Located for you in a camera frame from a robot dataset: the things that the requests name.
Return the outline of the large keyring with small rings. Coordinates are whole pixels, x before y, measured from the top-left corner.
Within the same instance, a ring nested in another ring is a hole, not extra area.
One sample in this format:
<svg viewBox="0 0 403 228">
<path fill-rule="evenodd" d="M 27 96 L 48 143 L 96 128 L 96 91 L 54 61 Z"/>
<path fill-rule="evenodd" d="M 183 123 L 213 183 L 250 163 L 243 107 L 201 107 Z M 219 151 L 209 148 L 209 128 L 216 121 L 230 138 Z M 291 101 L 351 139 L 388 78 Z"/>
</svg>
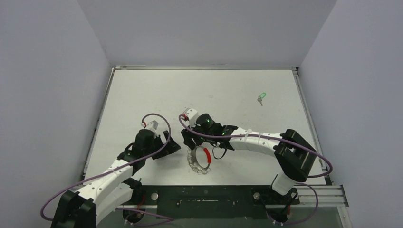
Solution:
<svg viewBox="0 0 403 228">
<path fill-rule="evenodd" d="M 206 175 L 211 171 L 211 153 L 206 147 L 196 146 L 192 150 L 189 149 L 187 151 L 187 162 L 190 169 L 197 174 Z"/>
</svg>

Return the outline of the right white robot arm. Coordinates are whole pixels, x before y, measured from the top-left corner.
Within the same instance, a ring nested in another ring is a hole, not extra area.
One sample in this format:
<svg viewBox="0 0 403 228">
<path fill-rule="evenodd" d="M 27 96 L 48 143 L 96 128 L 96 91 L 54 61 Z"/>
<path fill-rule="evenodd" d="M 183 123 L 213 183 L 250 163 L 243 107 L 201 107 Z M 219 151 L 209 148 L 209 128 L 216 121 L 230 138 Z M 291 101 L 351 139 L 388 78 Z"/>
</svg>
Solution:
<svg viewBox="0 0 403 228">
<path fill-rule="evenodd" d="M 281 171 L 269 189 L 269 199 L 282 203 L 298 182 L 305 182 L 316 159 L 315 149 L 295 130 L 284 133 L 260 133 L 234 125 L 215 122 L 209 114 L 187 110 L 179 115 L 184 127 L 184 144 L 195 149 L 204 143 L 225 151 L 249 151 L 274 157 Z"/>
</svg>

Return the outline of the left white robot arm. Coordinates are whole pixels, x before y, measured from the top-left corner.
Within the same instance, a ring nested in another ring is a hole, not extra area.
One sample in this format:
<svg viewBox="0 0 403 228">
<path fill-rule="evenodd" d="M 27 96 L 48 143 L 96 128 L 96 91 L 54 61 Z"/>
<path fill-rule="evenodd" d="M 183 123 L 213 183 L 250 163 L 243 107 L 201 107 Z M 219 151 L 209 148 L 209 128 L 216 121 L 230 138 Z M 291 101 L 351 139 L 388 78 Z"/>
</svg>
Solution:
<svg viewBox="0 0 403 228">
<path fill-rule="evenodd" d="M 77 191 L 64 192 L 51 227 L 95 228 L 121 204 L 137 204 L 142 198 L 142 185 L 133 175 L 145 165 L 147 158 L 159 159 L 181 149 L 168 130 L 163 135 L 166 142 L 152 130 L 140 130 L 135 141 L 127 145 L 101 176 Z"/>
</svg>

